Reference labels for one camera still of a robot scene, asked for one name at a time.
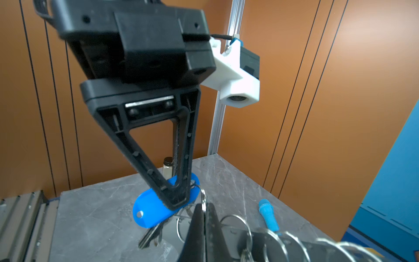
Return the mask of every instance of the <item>small glass bottle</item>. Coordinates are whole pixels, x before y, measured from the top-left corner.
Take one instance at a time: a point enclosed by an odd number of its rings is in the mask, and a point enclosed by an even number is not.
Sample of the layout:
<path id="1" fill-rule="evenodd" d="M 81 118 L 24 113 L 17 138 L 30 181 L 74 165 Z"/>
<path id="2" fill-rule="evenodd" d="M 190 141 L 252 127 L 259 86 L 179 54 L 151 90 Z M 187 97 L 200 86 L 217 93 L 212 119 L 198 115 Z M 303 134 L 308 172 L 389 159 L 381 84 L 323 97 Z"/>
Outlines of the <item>small glass bottle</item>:
<path id="1" fill-rule="evenodd" d="M 167 180 L 172 177 L 173 159 L 168 156 L 163 160 L 163 177 Z"/>

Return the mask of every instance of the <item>blue plastic tag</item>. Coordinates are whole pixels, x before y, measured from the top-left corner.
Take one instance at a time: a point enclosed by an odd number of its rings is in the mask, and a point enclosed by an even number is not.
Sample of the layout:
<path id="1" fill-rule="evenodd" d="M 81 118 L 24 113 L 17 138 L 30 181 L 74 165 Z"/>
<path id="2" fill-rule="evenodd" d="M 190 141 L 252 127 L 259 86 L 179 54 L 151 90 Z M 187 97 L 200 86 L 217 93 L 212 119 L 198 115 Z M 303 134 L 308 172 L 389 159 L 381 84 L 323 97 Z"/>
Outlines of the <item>blue plastic tag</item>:
<path id="1" fill-rule="evenodd" d="M 176 176 L 170 178 L 168 182 L 170 184 L 175 184 Z M 199 185 L 198 177 L 194 173 L 191 175 L 191 180 L 195 180 L 195 184 Z M 189 197 L 189 202 L 184 206 L 195 202 L 198 197 L 200 189 L 198 187 L 191 188 L 191 195 Z M 164 206 L 163 202 L 158 198 L 156 193 L 149 189 L 143 192 L 137 200 L 135 200 L 134 206 L 132 208 L 132 215 L 134 216 L 134 221 L 143 228 L 151 228 L 155 225 L 163 222 L 172 215 L 174 215 L 179 209 L 171 211 Z"/>

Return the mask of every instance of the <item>marble tabletop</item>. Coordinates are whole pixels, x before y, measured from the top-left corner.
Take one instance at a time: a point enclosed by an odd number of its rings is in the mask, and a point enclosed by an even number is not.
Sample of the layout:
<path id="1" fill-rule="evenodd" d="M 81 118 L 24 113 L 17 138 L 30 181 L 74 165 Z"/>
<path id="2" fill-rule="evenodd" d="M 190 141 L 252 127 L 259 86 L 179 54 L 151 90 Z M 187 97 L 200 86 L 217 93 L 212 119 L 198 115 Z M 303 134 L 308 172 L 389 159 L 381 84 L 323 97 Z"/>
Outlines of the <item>marble tabletop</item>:
<path id="1" fill-rule="evenodd" d="M 287 230 L 302 241 L 330 239 L 217 154 L 194 159 L 192 172 L 198 176 L 207 202 L 215 205 L 219 218 L 237 214 L 252 229 L 266 227 L 258 212 L 258 203 L 265 198 L 274 206 L 282 231 Z M 132 206 L 147 189 L 142 177 L 134 174 L 63 192 L 49 261 L 176 261 L 178 251 L 164 239 L 158 247 L 137 247 L 146 229 L 134 222 Z"/>

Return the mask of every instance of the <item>orange wall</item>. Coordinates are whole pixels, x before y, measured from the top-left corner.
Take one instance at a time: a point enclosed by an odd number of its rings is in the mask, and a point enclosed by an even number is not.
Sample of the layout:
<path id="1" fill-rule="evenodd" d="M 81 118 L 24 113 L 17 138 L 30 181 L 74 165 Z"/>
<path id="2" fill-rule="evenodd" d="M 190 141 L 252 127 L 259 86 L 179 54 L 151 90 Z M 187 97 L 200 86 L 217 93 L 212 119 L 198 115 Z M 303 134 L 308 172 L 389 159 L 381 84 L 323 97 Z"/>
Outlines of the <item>orange wall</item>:
<path id="1" fill-rule="evenodd" d="M 212 33 L 224 33 L 231 1 L 167 0 L 166 5 L 204 9 Z M 0 3 L 0 197 L 43 189 L 62 191 L 135 173 L 93 120 L 79 84 L 86 80 L 66 43 L 34 12 L 31 0 Z M 202 87 L 194 157 L 207 154 L 216 91 Z M 172 154 L 171 122 L 132 130 L 156 166 Z"/>
<path id="2" fill-rule="evenodd" d="M 219 154 L 340 240 L 419 98 L 418 12 L 413 0 L 247 0 L 260 101 L 227 107 Z"/>

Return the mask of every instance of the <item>blue wall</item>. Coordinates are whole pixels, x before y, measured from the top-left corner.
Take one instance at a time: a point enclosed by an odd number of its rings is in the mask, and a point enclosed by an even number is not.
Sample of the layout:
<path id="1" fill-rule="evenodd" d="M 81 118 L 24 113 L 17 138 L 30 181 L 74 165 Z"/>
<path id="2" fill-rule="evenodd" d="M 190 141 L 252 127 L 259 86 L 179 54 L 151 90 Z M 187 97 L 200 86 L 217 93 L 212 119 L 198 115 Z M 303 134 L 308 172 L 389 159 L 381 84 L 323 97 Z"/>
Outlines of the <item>blue wall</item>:
<path id="1" fill-rule="evenodd" d="M 419 102 L 351 225 L 407 261 L 419 250 Z"/>

